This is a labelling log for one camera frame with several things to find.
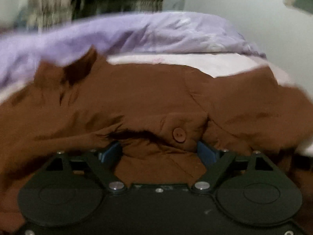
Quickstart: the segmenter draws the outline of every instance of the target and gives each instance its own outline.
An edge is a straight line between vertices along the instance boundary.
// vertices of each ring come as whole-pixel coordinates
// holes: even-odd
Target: wrinkled fabric
[[[67,67],[42,62],[33,83],[0,106],[0,216],[18,214],[16,194],[58,151],[87,151],[118,140],[115,174],[131,183],[194,183],[206,171],[199,140],[241,155],[260,150],[301,187],[297,221],[308,231],[312,188],[291,165],[313,133],[313,104],[283,87],[269,67],[213,78],[182,65],[111,65],[90,50]],[[180,128],[186,138],[177,140]],[[21,219],[3,222],[13,231]]]
[[[42,59],[68,64],[99,53],[234,52],[265,56],[221,17],[196,12],[134,13],[78,21],[46,33],[0,37],[0,87],[33,79]]]

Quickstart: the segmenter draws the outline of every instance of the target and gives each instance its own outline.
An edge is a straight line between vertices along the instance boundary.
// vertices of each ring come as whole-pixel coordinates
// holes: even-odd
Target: white wall
[[[18,0],[0,0],[0,24],[10,25],[18,15]]]
[[[283,0],[187,0],[186,10],[232,21],[313,96],[313,15],[285,7]]]

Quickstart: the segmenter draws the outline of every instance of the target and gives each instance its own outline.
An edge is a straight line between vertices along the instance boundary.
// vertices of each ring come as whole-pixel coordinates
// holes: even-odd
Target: jacket button
[[[186,132],[181,128],[176,128],[173,131],[173,138],[179,143],[183,143],[186,140]]]

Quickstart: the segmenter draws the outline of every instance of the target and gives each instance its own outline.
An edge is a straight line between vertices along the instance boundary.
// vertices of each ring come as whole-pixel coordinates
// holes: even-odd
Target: purple cloth
[[[0,87],[33,78],[41,59],[65,65],[91,45],[103,54],[234,52],[265,56],[229,21],[215,15],[163,12],[102,16],[40,34],[0,37]]]

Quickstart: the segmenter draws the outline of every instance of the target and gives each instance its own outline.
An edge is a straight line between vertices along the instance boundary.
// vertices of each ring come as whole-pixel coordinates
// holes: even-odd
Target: brown jacket
[[[313,105],[268,67],[214,79],[181,65],[110,65],[91,49],[66,68],[43,62],[34,82],[0,106],[0,124],[0,229],[22,224],[18,189],[57,151],[119,140],[115,174],[126,184],[194,183],[205,172],[195,154],[203,139],[268,154],[302,186],[311,208],[298,220],[313,233],[311,175],[292,169],[293,152],[284,151],[313,134]]]

